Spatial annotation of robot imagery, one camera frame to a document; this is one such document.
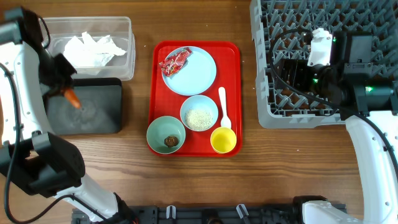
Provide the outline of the orange carrot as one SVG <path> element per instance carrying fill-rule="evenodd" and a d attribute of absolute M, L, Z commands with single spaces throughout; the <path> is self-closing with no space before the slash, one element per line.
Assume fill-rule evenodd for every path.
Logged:
<path fill-rule="evenodd" d="M 65 89 L 63 95 L 74 108 L 76 109 L 81 108 L 80 100 L 78 99 L 75 92 L 71 88 Z"/>

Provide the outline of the white napkin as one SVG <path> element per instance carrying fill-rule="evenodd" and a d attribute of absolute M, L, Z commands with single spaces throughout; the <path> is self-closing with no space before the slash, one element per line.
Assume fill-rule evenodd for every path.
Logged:
<path fill-rule="evenodd" d="M 118 47 L 110 35 L 95 41 L 83 32 L 81 38 L 73 36 L 65 45 L 63 55 L 75 67 L 103 67 L 114 56 L 123 56 L 126 51 Z"/>

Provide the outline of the yellow cup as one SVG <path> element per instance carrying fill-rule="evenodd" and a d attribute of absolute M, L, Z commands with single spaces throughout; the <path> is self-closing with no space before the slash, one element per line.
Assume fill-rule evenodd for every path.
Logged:
<path fill-rule="evenodd" d="M 215 152 L 218 154 L 226 154 L 235 148 L 237 137 L 232 129 L 219 127 L 212 132 L 210 143 Z"/>

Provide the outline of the light blue rice bowl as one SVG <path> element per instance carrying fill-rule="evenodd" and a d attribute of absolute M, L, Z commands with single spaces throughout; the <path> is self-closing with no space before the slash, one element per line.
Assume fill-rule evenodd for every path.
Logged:
<path fill-rule="evenodd" d="M 205 95 L 191 96 L 182 103 L 180 118 L 182 123 L 192 131 L 207 131 L 218 119 L 218 107 L 211 98 Z"/>

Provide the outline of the red snack wrapper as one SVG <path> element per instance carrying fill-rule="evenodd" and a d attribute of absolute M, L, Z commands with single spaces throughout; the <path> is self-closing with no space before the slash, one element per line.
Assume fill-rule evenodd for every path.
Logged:
<path fill-rule="evenodd" d="M 187 58 L 192 54 L 188 47 L 184 47 L 177 53 L 167 57 L 165 60 L 159 62 L 159 67 L 166 77 L 170 77 L 178 73 L 185 65 Z"/>

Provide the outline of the green bowl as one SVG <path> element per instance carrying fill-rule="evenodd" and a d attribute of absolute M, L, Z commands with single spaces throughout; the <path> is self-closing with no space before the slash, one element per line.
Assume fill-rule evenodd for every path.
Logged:
<path fill-rule="evenodd" d="M 164 139 L 168 136 L 176 136 L 179 144 L 175 147 L 167 147 Z M 182 122 L 173 116 L 161 116 L 151 122 L 147 128 L 146 139 L 149 147 L 159 154 L 172 154 L 177 152 L 184 144 L 186 138 L 185 127 Z"/>

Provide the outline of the brown food ball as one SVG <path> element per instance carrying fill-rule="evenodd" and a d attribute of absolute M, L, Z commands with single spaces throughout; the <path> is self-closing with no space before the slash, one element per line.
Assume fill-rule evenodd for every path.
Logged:
<path fill-rule="evenodd" d="M 179 140 L 176 136 L 168 136 L 164 139 L 164 144 L 167 147 L 175 147 L 179 144 Z"/>

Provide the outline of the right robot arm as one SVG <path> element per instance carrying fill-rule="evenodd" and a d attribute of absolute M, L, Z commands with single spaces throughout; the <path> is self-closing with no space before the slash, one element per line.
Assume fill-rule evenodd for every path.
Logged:
<path fill-rule="evenodd" d="M 307 60 L 271 64 L 277 84 L 340 114 L 356 153 L 363 223 L 397 222 L 397 88 L 372 75 L 368 32 L 301 29 Z"/>

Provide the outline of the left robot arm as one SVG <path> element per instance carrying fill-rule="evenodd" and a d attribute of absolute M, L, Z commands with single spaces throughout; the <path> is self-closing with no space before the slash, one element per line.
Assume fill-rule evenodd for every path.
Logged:
<path fill-rule="evenodd" d="M 36 13 L 17 7 L 1 23 L 1 174 L 5 176 L 4 210 L 11 185 L 27 195 L 66 201 L 93 223 L 138 223 L 139 217 L 120 196 L 102 188 L 85 170 L 79 149 L 57 136 L 47 118 L 44 99 L 64 96 L 74 107 L 73 65 L 51 55 L 49 29 Z"/>

